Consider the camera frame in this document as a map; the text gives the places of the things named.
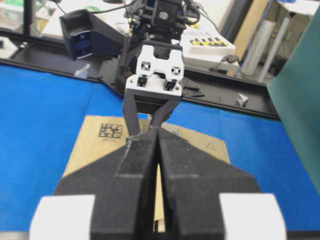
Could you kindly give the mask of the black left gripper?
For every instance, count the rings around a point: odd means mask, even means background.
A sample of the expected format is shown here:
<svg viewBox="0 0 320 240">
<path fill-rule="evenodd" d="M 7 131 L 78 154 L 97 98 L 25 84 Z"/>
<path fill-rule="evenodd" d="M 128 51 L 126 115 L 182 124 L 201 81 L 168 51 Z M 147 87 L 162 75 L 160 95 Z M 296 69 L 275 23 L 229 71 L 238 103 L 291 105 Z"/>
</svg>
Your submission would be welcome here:
<svg viewBox="0 0 320 240">
<path fill-rule="evenodd" d="M 141 132 L 137 105 L 132 91 L 148 92 L 180 98 L 185 65 L 183 48 L 179 44 L 144 41 L 137 58 L 135 74 L 128 77 L 123 99 L 123 117 L 130 136 Z M 180 99 L 170 99 L 153 115 L 149 128 L 159 128 L 179 105 Z"/>
</svg>

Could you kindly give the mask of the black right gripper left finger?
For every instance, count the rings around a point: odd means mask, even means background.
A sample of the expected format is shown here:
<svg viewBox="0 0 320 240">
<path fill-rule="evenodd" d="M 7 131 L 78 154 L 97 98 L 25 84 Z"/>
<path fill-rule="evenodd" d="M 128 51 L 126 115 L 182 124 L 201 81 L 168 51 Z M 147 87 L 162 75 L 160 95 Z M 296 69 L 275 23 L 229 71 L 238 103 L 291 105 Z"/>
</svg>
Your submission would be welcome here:
<svg viewBox="0 0 320 240">
<path fill-rule="evenodd" d="M 64 176 L 41 198 L 32 240 L 138 240 L 152 230 L 157 134 L 132 136 L 119 149 Z"/>
</svg>

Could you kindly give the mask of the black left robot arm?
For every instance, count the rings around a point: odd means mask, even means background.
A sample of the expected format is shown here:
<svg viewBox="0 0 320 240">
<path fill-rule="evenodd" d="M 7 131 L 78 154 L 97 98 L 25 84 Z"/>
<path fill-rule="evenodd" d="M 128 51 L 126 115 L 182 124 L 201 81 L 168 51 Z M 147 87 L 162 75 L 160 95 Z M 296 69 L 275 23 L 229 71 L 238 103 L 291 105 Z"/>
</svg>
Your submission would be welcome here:
<svg viewBox="0 0 320 240">
<path fill-rule="evenodd" d="M 141 132 L 139 113 L 151 115 L 150 128 L 158 128 L 178 106 L 183 94 L 185 64 L 182 34 L 194 21 L 185 15 L 181 0 L 144 2 L 132 13 L 132 36 L 123 50 L 125 80 L 123 116 L 131 136 Z"/>
</svg>

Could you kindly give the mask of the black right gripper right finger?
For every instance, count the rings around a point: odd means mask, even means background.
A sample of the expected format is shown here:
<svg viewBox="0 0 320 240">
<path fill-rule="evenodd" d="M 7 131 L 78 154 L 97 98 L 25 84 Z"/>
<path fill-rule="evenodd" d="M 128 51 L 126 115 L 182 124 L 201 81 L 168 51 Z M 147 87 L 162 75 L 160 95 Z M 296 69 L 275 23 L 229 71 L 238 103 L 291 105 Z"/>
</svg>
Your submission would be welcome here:
<svg viewBox="0 0 320 240">
<path fill-rule="evenodd" d="M 160 129 L 165 209 L 180 240 L 284 240 L 276 197 L 251 174 Z"/>
</svg>

